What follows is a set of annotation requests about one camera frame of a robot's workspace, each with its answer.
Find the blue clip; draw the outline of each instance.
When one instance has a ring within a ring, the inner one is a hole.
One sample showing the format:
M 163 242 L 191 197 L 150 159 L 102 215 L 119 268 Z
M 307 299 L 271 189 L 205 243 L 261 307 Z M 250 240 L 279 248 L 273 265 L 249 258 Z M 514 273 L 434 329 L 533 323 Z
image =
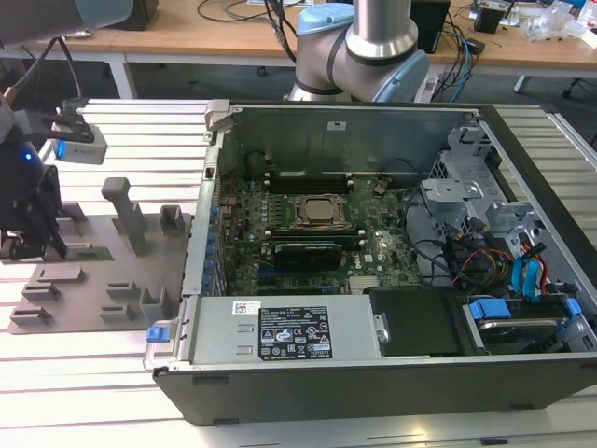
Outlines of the blue clip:
M 570 311 L 571 315 L 582 314 L 582 309 L 580 308 L 580 305 L 576 299 L 566 299 L 566 306 L 568 307 L 568 311 Z
M 146 333 L 148 343 L 168 343 L 170 341 L 170 329 L 167 327 L 149 327 Z
M 508 319 L 512 317 L 512 313 L 507 308 L 506 301 L 504 299 L 497 298 L 486 298 L 476 299 L 470 305 L 470 312 L 473 315 L 473 319 Z

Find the wooden desk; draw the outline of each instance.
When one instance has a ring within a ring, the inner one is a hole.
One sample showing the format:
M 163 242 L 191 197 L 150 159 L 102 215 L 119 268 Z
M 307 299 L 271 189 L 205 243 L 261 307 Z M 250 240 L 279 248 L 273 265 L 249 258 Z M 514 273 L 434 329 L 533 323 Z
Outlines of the wooden desk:
M 134 53 L 168 53 L 192 55 L 217 55 L 258 58 L 286 58 L 271 27 L 266 22 L 216 22 L 208 21 L 197 13 L 201 0 L 160 0 L 157 17 L 149 27 L 139 33 L 122 31 L 112 42 L 112 50 Z M 231 0 L 211 0 L 201 9 L 209 17 L 230 20 L 223 6 Z M 287 18 L 297 23 L 302 7 L 286 9 Z M 234 12 L 251 16 L 264 12 L 264 7 L 238 5 Z M 290 46 L 297 42 L 288 33 Z
M 534 69 L 597 69 L 597 51 L 580 39 L 568 37 L 561 41 L 552 39 L 531 42 L 522 29 L 511 26 L 498 27 L 494 35 L 476 33 L 473 29 L 473 21 L 465 18 L 468 16 L 467 11 L 463 11 L 460 16 L 456 15 L 459 6 L 468 5 L 470 2 L 454 0 L 452 4 L 450 12 L 454 22 L 462 28 L 465 36 L 485 44 L 485 49 L 479 57 L 478 67 L 488 65 Z M 430 55 L 430 60 L 432 63 L 452 63 L 454 46 L 451 40 L 443 36 L 436 54 Z
M 226 20 L 228 16 L 222 6 L 230 2 L 211 0 L 202 12 Z M 136 96 L 128 63 L 293 66 L 267 23 L 208 21 L 197 13 L 199 3 L 200 0 L 160 0 L 158 14 L 146 31 L 101 30 L 90 39 L 69 41 L 69 47 L 76 60 L 109 63 L 121 98 Z M 476 73 L 597 77 L 597 50 L 579 39 L 529 42 L 522 30 L 513 27 L 500 27 L 495 35 L 475 33 L 473 22 L 456 14 L 458 7 L 469 3 L 470 0 L 452 0 L 451 14 L 467 37 L 485 43 Z M 253 15 L 264 8 L 238 5 L 234 10 Z M 301 10 L 301 7 L 288 8 L 288 19 L 297 23 Z M 289 36 L 289 43 L 296 49 L 294 36 Z M 455 56 L 451 40 L 442 37 L 437 52 L 429 55 L 430 73 L 440 74 L 446 65 L 453 63 Z M 14 49 L 0 52 L 0 57 L 26 59 L 28 56 Z M 59 51 L 51 52 L 49 57 L 63 59 Z

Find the warning label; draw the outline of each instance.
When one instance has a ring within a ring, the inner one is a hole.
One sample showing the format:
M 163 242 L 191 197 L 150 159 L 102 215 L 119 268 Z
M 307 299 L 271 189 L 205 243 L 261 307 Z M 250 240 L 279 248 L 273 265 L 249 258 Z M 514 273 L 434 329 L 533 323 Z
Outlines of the warning label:
M 327 308 L 259 309 L 258 352 L 264 361 L 331 358 Z

